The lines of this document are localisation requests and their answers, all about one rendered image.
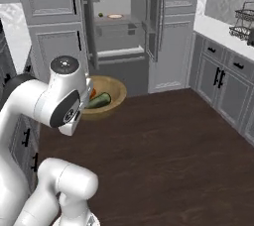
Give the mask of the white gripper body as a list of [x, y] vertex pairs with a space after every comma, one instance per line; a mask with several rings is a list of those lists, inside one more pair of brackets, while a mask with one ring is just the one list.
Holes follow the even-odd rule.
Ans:
[[86, 101], [89, 102], [90, 95], [93, 90], [93, 81], [90, 77], [86, 79], [86, 88], [87, 88], [87, 95], [86, 95]]

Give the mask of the green cucumber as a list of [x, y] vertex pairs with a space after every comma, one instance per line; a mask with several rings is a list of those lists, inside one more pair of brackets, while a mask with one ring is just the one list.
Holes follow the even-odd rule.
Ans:
[[94, 109], [107, 106], [111, 103], [111, 96], [107, 92], [103, 92], [92, 98], [87, 104], [87, 109]]

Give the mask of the wooden bowl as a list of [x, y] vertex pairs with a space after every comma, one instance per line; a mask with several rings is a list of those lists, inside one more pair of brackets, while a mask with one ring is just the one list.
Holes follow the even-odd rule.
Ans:
[[93, 81], [93, 88], [96, 89], [95, 96], [107, 92], [111, 96], [111, 103], [100, 108], [85, 108], [81, 118], [86, 121], [101, 120], [109, 117], [120, 107], [127, 95], [125, 85], [116, 78], [104, 75], [94, 75], [91, 79]]

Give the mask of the grey fridge bottom drawer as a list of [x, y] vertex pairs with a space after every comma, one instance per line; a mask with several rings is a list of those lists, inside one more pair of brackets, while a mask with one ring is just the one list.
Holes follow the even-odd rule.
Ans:
[[148, 93], [149, 60], [141, 46], [99, 52], [98, 68], [90, 62], [89, 73], [111, 76], [120, 80], [127, 88], [128, 97]]

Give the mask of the grey left fridge door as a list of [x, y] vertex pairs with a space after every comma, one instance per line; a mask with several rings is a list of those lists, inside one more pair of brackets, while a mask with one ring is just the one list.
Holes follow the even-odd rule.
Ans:
[[89, 62], [98, 69], [98, 55], [95, 43], [93, 0], [81, 0], [83, 21], [85, 25]]

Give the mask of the grey fridge door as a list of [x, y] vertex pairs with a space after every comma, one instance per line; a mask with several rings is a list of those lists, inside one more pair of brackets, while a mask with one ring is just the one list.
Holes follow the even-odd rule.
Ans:
[[145, 31], [145, 52], [153, 62], [158, 61], [162, 0], [145, 0], [146, 15], [142, 22]]
[[98, 55], [95, 43], [93, 0], [81, 0], [83, 21], [85, 25], [89, 62], [98, 69]]

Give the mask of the grey right fridge door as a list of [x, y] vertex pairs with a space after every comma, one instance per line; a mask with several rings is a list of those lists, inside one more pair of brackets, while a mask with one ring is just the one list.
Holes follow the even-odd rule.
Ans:
[[158, 61], [162, 0], [145, 0], [146, 15], [142, 22], [145, 31], [145, 52], [153, 62]]

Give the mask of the grey counter cupboard run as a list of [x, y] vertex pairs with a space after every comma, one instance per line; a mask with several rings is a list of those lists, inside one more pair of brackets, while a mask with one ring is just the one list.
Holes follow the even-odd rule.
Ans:
[[[3, 94], [3, 89], [6, 82], [17, 74], [14, 63], [10, 56], [10, 51], [5, 46], [0, 51], [0, 98]], [[30, 139], [28, 147], [22, 145], [25, 140], [24, 132], [30, 128]], [[39, 139], [40, 139], [40, 124], [25, 116], [21, 115], [18, 118], [17, 124], [12, 135], [12, 141], [9, 146], [12, 157], [24, 172], [31, 192], [34, 191], [37, 182], [37, 173], [31, 169], [34, 164], [33, 156], [39, 151]]]

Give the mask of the grey tall panel cabinet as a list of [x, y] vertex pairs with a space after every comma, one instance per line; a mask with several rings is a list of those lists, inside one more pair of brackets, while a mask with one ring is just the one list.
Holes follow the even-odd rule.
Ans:
[[197, 0], [166, 0], [162, 50], [149, 63], [149, 92], [186, 87]]

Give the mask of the grey base cabinet run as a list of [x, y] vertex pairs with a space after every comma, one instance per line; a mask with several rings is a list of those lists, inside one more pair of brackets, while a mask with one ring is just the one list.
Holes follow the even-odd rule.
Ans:
[[254, 62], [201, 34], [194, 34], [190, 87], [241, 136], [254, 135]]

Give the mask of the dark countertop object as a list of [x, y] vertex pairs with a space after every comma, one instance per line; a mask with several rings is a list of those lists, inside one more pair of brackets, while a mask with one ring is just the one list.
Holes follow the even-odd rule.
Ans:
[[250, 29], [250, 34], [247, 40], [247, 46], [254, 47], [254, 28]]

